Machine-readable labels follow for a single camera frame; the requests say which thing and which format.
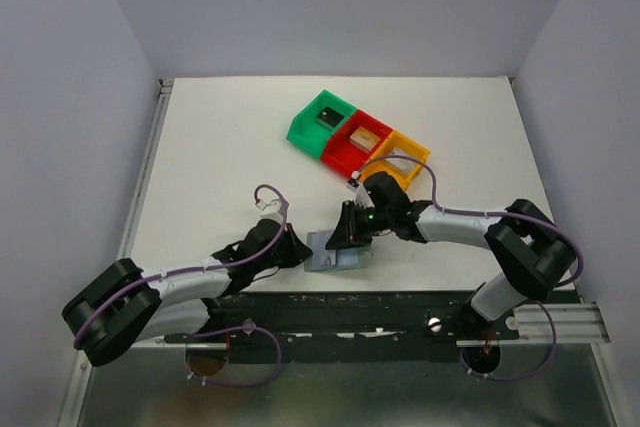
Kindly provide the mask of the silver VIP credit card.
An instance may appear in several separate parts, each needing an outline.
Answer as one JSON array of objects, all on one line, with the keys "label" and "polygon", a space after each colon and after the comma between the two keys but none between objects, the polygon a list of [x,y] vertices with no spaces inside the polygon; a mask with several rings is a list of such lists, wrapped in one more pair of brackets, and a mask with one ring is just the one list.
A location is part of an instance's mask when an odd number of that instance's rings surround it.
[{"label": "silver VIP credit card", "polygon": [[326,250],[325,243],[311,245],[312,256],[309,259],[310,271],[323,271],[338,266],[338,256],[335,250]]}]

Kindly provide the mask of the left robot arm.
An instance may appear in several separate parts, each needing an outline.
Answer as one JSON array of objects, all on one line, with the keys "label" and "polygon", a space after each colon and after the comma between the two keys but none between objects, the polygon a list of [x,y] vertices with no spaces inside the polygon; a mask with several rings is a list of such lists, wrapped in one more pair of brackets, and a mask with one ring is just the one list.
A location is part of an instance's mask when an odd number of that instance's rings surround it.
[{"label": "left robot arm", "polygon": [[200,307],[186,320],[182,305],[235,295],[258,274],[295,268],[311,256],[291,224],[262,219],[243,239],[196,266],[151,271],[130,258],[119,259],[67,303],[62,318],[74,335],[74,348],[94,367],[152,337],[190,332],[209,342],[221,332],[220,315]]}]

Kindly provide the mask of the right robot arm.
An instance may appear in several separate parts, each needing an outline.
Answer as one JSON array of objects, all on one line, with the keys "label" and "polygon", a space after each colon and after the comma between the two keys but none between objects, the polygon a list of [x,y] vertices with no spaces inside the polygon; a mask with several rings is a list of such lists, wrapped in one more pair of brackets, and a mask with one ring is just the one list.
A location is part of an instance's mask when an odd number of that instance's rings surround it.
[{"label": "right robot arm", "polygon": [[583,265],[577,247],[525,199],[504,211],[446,209],[430,200],[410,200],[394,177],[368,177],[352,201],[342,203],[326,249],[364,248],[390,231],[404,241],[448,242],[490,251],[501,272],[481,285],[459,314],[462,331],[480,339],[507,311],[527,300],[543,301],[561,285],[573,264]]}]

